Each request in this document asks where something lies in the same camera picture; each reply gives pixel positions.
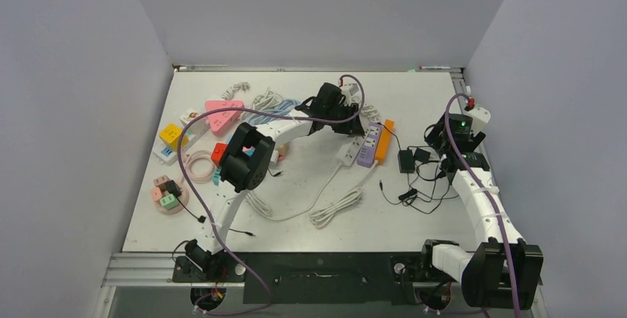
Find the black plug adapter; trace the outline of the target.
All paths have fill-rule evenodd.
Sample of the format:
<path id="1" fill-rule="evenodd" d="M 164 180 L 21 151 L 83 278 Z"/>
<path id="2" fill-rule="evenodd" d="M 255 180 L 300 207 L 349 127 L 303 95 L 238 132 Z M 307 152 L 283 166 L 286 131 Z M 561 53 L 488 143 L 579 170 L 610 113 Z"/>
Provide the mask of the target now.
<path id="1" fill-rule="evenodd" d="M 431 160 L 432 152 L 426 148 L 417 147 L 413 157 L 419 163 L 427 163 Z"/>

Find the black power adapter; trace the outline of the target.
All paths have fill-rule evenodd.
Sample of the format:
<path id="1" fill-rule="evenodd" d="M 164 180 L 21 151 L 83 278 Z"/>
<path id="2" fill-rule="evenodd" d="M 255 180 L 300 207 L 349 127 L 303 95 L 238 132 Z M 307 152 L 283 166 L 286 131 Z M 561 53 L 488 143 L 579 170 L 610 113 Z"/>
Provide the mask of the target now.
<path id="1" fill-rule="evenodd" d="M 412 151 L 410 149 L 404 149 L 401 146 L 398 136 L 392 131 L 392 129 L 385 125 L 382 126 L 393 136 L 393 138 L 396 140 L 397 147 L 399 148 L 397 153 L 399 172 L 402 174 L 414 173 L 416 171 L 416 163 Z"/>

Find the white USB power strip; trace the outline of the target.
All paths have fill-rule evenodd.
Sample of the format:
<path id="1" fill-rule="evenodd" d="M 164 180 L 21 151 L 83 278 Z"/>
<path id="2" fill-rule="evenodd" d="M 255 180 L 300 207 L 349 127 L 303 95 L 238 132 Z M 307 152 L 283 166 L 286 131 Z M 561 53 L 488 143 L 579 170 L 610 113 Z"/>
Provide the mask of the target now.
<path id="1" fill-rule="evenodd" d="M 339 151 L 336 154 L 336 160 L 338 161 L 340 166 L 351 167 L 359 153 L 359 150 L 362 148 L 362 145 L 365 141 L 363 136 L 356 136 L 350 138 L 350 140 L 340 146 Z"/>

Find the orange power strip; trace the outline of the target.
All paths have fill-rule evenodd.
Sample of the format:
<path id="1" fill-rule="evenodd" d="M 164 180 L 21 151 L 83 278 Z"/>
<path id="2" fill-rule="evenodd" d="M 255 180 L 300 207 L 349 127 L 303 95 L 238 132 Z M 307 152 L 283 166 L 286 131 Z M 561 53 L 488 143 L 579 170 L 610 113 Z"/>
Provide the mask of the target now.
<path id="1" fill-rule="evenodd" d="M 391 138 L 393 137 L 394 121 L 386 119 L 382 124 L 382 130 L 380 132 L 379 142 L 374 154 L 374 160 L 382 165 L 387 157 L 388 148 Z"/>

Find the purple USB power strip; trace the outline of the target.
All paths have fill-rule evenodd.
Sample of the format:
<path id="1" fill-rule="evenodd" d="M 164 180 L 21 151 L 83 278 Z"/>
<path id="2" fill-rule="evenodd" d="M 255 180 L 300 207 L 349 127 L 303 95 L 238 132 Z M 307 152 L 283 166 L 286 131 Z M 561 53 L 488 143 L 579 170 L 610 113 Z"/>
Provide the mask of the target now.
<path id="1" fill-rule="evenodd" d="M 370 122 L 365 139 L 357 155 L 356 163 L 359 166 L 370 168 L 375 163 L 376 149 L 382 133 L 380 123 Z"/>

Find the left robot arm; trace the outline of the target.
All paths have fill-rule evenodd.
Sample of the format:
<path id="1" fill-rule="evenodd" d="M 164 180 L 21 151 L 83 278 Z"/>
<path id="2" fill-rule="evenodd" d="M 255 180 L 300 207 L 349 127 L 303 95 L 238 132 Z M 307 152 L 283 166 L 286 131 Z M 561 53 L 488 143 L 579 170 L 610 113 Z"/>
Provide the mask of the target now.
<path id="1" fill-rule="evenodd" d="M 345 89 L 324 83 L 318 93 L 305 99 L 287 115 L 265 112 L 271 122 L 259 126 L 242 122 L 234 131 L 226 150 L 220 156 L 220 184 L 210 205 L 198 190 L 190 189 L 206 211 L 202 231 L 185 246 L 185 256 L 192 272 L 202 281 L 218 278 L 224 267 L 224 256 L 237 263 L 243 261 L 226 245 L 231 224 L 248 194 L 268 174 L 273 153 L 279 146 L 307 137 L 324 126 L 342 135 L 363 135 L 360 114 L 365 106 L 365 91 L 354 81 L 360 96 L 353 102 Z"/>

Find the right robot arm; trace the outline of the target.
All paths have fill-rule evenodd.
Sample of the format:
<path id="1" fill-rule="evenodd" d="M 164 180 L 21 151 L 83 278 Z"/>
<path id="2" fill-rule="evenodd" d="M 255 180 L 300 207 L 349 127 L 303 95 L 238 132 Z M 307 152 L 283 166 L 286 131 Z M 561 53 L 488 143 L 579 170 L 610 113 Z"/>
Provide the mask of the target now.
<path id="1" fill-rule="evenodd" d="M 499 198 L 490 166 L 477 147 L 485 134 L 469 114 L 442 115 L 425 140 L 440 157 L 439 177 L 448 180 L 467 211 L 475 241 L 466 251 L 451 240 L 426 240 L 419 273 L 460 283 L 466 304 L 476 308 L 531 309 L 543 253 L 514 227 Z"/>

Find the red cube socket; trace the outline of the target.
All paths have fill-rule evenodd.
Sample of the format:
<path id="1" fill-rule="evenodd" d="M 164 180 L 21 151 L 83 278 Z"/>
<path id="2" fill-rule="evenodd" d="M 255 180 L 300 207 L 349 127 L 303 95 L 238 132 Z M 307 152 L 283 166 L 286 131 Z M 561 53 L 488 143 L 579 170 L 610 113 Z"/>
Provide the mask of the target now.
<path id="1" fill-rule="evenodd" d="M 210 159 L 216 167 L 220 166 L 220 160 L 228 147 L 227 143 L 217 142 L 210 155 Z"/>

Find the white picture cube socket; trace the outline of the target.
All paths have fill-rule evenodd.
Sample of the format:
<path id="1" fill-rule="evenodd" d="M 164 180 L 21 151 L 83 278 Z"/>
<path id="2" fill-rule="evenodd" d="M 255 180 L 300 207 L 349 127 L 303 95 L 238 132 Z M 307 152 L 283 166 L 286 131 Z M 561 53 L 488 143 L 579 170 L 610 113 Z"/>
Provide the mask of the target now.
<path id="1" fill-rule="evenodd" d="M 180 122 L 182 127 L 187 127 L 187 132 L 191 132 L 194 134 L 203 134 L 208 130 L 208 125 L 204 118 L 201 118 L 199 121 L 194 122 L 191 126 L 189 123 L 193 121 L 200 115 L 195 109 L 187 109 L 180 115 Z"/>

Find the yellow cube socket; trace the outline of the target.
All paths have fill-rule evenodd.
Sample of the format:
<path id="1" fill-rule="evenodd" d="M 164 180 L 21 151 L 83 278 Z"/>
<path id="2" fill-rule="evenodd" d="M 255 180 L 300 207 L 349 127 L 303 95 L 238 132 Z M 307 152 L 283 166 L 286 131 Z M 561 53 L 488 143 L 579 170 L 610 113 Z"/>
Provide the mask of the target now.
<path id="1" fill-rule="evenodd" d="M 172 151 L 178 152 L 189 142 L 188 135 L 176 124 L 169 124 L 158 133 L 159 139 Z"/>

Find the pink round socket base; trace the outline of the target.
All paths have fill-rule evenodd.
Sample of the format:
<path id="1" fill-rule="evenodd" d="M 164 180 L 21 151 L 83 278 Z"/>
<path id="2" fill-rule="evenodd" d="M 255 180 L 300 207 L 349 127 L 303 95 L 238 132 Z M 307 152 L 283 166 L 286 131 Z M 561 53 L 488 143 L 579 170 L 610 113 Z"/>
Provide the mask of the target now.
<path id="1" fill-rule="evenodd" d="M 153 180 L 154 187 L 150 190 L 154 207 L 162 214 L 173 215 L 185 209 L 189 203 L 189 191 L 180 182 L 166 175 Z"/>

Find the pink triangular power strip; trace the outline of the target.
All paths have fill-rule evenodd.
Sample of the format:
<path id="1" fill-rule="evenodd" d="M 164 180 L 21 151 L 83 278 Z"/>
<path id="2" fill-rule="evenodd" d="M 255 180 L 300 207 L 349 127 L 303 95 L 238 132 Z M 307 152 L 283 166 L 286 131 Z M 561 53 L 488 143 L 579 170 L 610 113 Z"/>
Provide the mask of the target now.
<path id="1" fill-rule="evenodd" d="M 205 101 L 205 109 L 207 112 L 215 109 L 224 108 L 243 108 L 244 102 L 241 100 L 207 100 Z M 205 122 L 209 126 L 211 132 L 216 136 L 222 136 L 234 125 L 242 111 L 227 110 L 215 112 L 205 117 Z"/>

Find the white flat power strip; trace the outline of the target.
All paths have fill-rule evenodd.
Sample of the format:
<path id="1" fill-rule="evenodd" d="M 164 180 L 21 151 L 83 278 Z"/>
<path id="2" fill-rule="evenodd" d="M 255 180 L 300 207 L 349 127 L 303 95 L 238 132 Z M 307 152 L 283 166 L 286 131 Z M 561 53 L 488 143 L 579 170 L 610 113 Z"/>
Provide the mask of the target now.
<path id="1" fill-rule="evenodd" d="M 186 135 L 188 136 L 189 141 L 185 146 L 183 146 L 182 150 L 186 154 L 189 154 L 190 149 L 204 136 L 204 133 L 193 133 L 188 131 Z M 171 166 L 177 162 L 177 152 L 170 146 L 167 146 L 159 137 L 155 138 L 151 154 L 158 163 L 163 165 Z"/>

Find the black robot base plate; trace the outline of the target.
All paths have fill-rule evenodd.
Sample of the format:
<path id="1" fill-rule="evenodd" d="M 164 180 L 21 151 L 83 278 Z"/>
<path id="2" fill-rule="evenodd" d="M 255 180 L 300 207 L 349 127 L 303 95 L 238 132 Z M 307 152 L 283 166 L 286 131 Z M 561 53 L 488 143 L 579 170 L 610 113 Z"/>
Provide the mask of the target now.
<path id="1" fill-rule="evenodd" d="M 172 280 L 208 284 L 221 291 L 235 285 L 242 289 L 245 304 L 392 305 L 416 303 L 416 292 L 431 299 L 438 284 L 451 280 L 427 266 L 419 252 L 250 252 L 239 256 L 260 275 L 259 280 L 227 254 L 220 255 L 209 274 L 179 256 Z"/>

